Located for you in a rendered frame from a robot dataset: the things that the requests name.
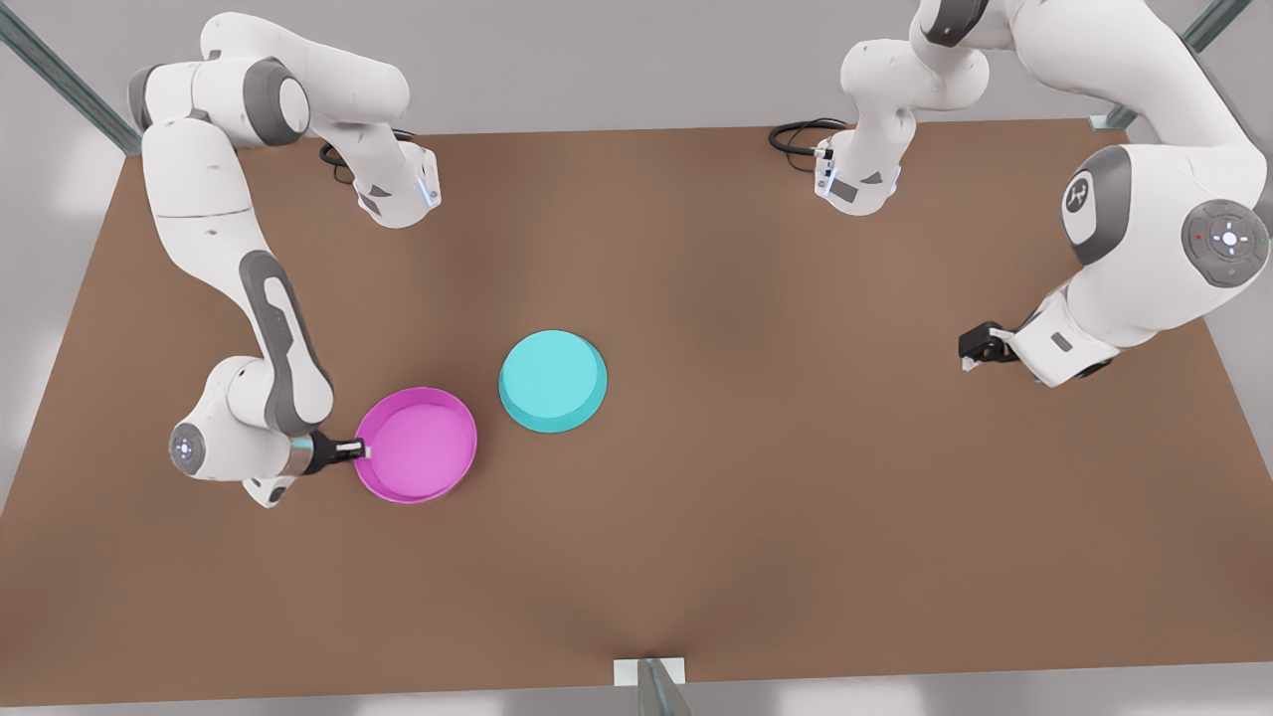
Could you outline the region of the pink plate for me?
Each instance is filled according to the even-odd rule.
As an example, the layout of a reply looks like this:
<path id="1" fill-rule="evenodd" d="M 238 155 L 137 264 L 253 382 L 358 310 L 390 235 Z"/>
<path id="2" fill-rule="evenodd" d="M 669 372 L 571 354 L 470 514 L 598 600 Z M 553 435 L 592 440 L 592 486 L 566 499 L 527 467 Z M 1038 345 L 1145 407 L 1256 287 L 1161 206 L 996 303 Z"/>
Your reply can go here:
<path id="1" fill-rule="evenodd" d="M 419 505 L 446 496 L 472 468 L 477 427 L 460 397 L 410 387 L 373 405 L 356 431 L 364 456 L 356 475 L 381 499 Z"/>

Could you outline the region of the blue plate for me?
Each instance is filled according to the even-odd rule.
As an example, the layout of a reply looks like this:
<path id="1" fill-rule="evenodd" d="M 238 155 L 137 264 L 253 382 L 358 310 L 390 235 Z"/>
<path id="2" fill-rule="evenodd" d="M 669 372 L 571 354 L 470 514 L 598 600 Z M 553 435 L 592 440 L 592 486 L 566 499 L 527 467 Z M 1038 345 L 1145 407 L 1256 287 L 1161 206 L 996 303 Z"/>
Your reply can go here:
<path id="1" fill-rule="evenodd" d="M 505 354 L 496 395 L 518 426 L 537 434 L 564 434 L 584 426 L 608 394 L 608 366 L 577 334 L 544 330 Z"/>

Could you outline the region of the silver frame post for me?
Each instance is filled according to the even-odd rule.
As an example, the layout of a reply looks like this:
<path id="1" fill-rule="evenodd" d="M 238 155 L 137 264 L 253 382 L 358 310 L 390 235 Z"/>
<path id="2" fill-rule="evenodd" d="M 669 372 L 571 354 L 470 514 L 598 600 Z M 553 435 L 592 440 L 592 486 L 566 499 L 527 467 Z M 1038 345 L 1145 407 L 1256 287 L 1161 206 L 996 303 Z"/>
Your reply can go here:
<path id="1" fill-rule="evenodd" d="M 1263 0 L 1206 0 L 1203 8 L 1197 11 L 1189 24 L 1178 32 L 1175 39 L 1181 47 L 1183 56 L 1192 60 L 1200 73 L 1206 73 L 1206 64 L 1200 62 L 1200 54 L 1214 45 L 1239 18 L 1255 3 Z M 1142 113 L 1139 107 L 1132 107 L 1125 101 L 1115 101 L 1110 110 L 1104 113 L 1091 113 L 1087 117 L 1088 127 L 1094 132 L 1127 131 L 1138 118 L 1150 122 L 1150 117 Z"/>
<path id="2" fill-rule="evenodd" d="M 685 657 L 614 660 L 614 685 L 636 687 L 639 716 L 694 716 L 681 692 L 685 683 Z"/>
<path id="3" fill-rule="evenodd" d="M 136 157 L 141 136 L 132 125 L 115 112 L 81 76 L 69 68 L 4 0 L 0 0 L 0 45 L 9 47 L 47 87 L 62 96 L 95 130 L 113 141 L 127 157 Z"/>

